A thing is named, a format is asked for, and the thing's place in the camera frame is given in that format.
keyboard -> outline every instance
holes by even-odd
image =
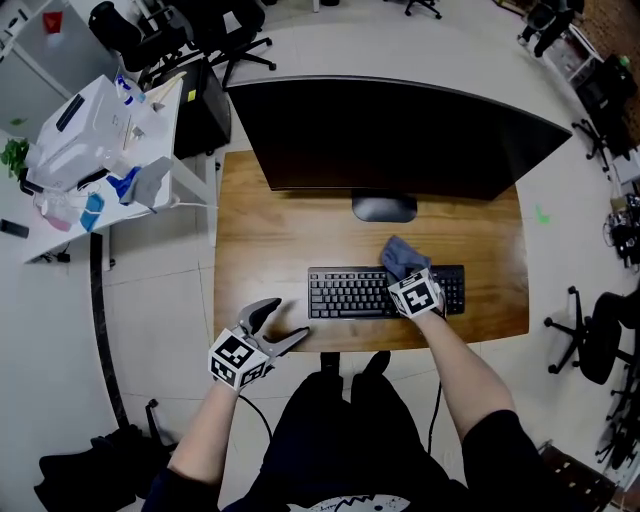
[[[464,267],[433,265],[431,273],[447,294],[447,314],[464,313]],[[387,274],[384,267],[309,268],[309,318],[402,318],[389,297]]]

gray cloth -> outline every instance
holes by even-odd
[[[392,236],[382,249],[382,264],[398,281],[423,268],[431,268],[431,259],[423,256],[402,238]]]

tile floor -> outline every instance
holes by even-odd
[[[382,26],[390,19],[405,20],[422,24],[425,31],[434,23],[443,23],[487,44],[500,45],[518,58],[530,58],[516,43],[522,22],[491,0],[442,0],[440,9],[444,18],[436,22],[419,7],[414,16],[405,19],[403,5],[395,1],[342,0],[338,8],[322,8],[313,14],[311,0],[280,0],[267,9],[263,35],[277,31],[280,39],[268,52],[269,58],[278,62],[278,73],[283,74],[296,65],[300,41],[296,40],[295,29],[305,24],[317,25],[330,34],[332,26],[345,22]],[[442,50],[425,48],[425,52]],[[558,95],[558,108],[566,109],[567,119],[579,117],[579,110],[573,114],[571,110],[575,97],[567,95],[553,71],[544,63],[531,65],[537,66],[542,90]],[[252,66],[248,63],[239,67],[237,76],[250,73]],[[225,152],[248,148],[247,136],[234,117],[232,142],[216,156],[224,161]],[[604,244],[602,223],[612,185],[597,163],[584,158],[585,150],[585,142],[573,137],[518,182],[529,265],[529,334],[472,347],[511,388],[534,442],[553,439],[560,449],[603,469],[594,451],[611,407],[609,391],[618,385],[622,367],[616,366],[605,386],[588,382],[571,368],[558,376],[549,375],[546,368],[562,352],[567,339],[542,326],[542,319],[548,315],[565,320],[572,317],[573,306],[566,293],[570,285],[578,286],[584,308],[589,311],[601,292],[628,293],[636,284],[636,278],[623,269],[613,249]],[[201,173],[205,162],[202,158],[191,159],[188,165]],[[549,223],[537,221],[537,207],[550,216]],[[156,409],[158,422],[165,435],[173,439],[179,439],[185,431],[211,383],[204,361],[212,341],[215,252],[203,232],[199,210],[176,208],[115,226],[111,243],[117,264],[105,275],[107,324],[127,413],[133,422],[144,426],[144,405],[156,398],[160,403]],[[631,343],[630,333],[625,332],[622,348]],[[345,395],[352,376],[370,356],[343,354]],[[260,385],[248,387],[245,395],[255,401],[273,427],[288,397],[318,367],[317,355],[290,354]],[[387,376],[406,401],[426,441],[438,384],[429,350],[395,352]],[[446,405],[436,422],[433,445],[436,460],[452,477],[464,481],[460,446]],[[260,418],[240,402],[220,505],[247,491],[266,447]]]

monitor stand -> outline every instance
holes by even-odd
[[[418,212],[414,197],[379,190],[352,190],[351,207],[365,222],[409,222]]]

green plant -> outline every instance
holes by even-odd
[[[16,179],[20,176],[20,171],[25,168],[24,160],[29,151],[29,141],[27,139],[11,139],[0,153],[0,162],[9,168],[9,177]]]

